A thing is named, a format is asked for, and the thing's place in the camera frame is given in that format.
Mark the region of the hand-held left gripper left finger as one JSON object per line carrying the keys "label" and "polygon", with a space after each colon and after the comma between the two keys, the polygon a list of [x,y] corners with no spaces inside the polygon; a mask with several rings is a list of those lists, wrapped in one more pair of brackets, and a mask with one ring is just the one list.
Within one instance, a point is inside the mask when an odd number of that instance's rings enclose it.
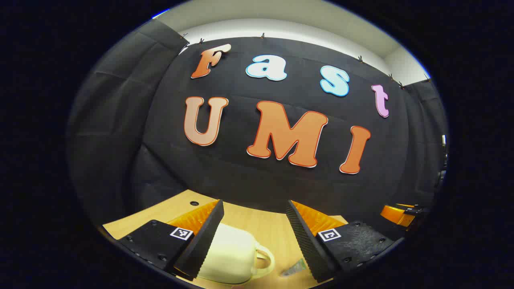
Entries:
{"label": "hand-held left gripper left finger", "polygon": [[168,223],[150,220],[117,242],[149,265],[192,281],[223,217],[223,201],[216,200]]}

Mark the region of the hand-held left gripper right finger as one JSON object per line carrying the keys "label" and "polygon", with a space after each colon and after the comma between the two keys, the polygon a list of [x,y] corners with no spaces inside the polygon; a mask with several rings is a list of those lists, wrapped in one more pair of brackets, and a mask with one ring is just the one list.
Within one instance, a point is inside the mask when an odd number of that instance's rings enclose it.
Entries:
{"label": "hand-held left gripper right finger", "polygon": [[289,200],[286,216],[317,282],[345,280],[396,248],[396,242],[362,221],[343,224]]}

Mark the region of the large green white tube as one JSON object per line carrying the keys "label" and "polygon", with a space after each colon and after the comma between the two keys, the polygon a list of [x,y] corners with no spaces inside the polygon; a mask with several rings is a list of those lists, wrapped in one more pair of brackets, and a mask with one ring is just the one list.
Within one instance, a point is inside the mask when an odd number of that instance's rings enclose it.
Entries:
{"label": "large green white tube", "polygon": [[296,263],[294,263],[294,265],[292,265],[290,268],[285,269],[283,272],[281,272],[280,277],[290,277],[305,269],[307,269],[307,265],[305,263],[305,260],[301,258]]}

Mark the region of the pale yellow suitcase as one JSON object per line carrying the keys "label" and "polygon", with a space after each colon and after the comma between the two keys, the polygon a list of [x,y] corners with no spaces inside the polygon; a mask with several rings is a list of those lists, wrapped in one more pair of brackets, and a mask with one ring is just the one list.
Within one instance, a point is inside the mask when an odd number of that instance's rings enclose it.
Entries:
{"label": "pale yellow suitcase", "polygon": [[269,275],[275,256],[245,230],[220,223],[198,272],[198,278],[243,284]]}

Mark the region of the black backdrop cloth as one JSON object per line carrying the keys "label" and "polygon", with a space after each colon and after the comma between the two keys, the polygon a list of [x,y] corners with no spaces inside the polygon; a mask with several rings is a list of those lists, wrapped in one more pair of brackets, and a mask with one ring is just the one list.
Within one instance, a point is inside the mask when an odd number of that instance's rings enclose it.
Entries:
{"label": "black backdrop cloth", "polygon": [[[277,102],[292,126],[309,111],[327,116],[316,167],[247,154],[259,101]],[[295,40],[187,46],[151,20],[88,73],[67,126],[67,154],[96,226],[190,189],[275,213],[291,199],[398,238],[380,211],[432,205],[447,132],[431,82],[400,88],[369,64]]]}

